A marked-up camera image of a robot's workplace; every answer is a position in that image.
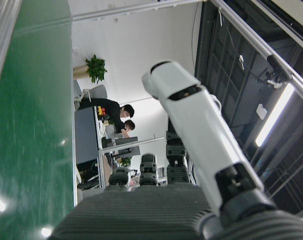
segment green board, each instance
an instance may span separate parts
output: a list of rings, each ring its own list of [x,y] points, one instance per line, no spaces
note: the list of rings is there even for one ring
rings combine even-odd
[[[74,207],[71,14],[24,0],[0,78],[0,240],[44,239]]]

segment gray ribbed cover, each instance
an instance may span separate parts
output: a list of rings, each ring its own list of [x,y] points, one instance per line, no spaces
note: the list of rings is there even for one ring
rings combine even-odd
[[[303,240],[303,221],[281,210],[251,215],[210,240]]]
[[[49,239],[202,239],[198,224],[209,211],[202,190],[190,183],[104,191],[85,198]]]

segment table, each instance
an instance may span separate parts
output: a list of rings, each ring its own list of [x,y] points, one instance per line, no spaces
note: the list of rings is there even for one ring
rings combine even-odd
[[[99,187],[104,189],[108,182],[105,178],[105,171],[108,169],[105,165],[108,163],[104,161],[103,154],[102,138],[105,136],[103,122],[98,119],[95,106],[78,110],[74,116],[76,164],[97,159]]]

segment potted plant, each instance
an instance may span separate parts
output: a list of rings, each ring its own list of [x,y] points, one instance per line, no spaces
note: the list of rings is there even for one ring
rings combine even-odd
[[[91,82],[94,84],[96,81],[104,80],[104,75],[107,73],[105,69],[105,60],[101,58],[97,58],[96,54],[92,56],[89,60],[85,59],[86,65],[75,67],[73,69],[73,79],[90,77]]]
[[[131,166],[131,157],[122,157],[120,160],[121,167],[130,167]]]

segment black hair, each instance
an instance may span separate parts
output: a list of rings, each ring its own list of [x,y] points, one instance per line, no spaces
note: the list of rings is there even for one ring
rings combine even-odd
[[[130,130],[134,130],[135,129],[135,123],[132,120],[126,120],[123,124],[128,125]]]
[[[122,106],[121,108],[123,108],[124,111],[129,112],[129,115],[131,118],[134,116],[135,110],[133,109],[132,105],[126,104],[126,105]]]

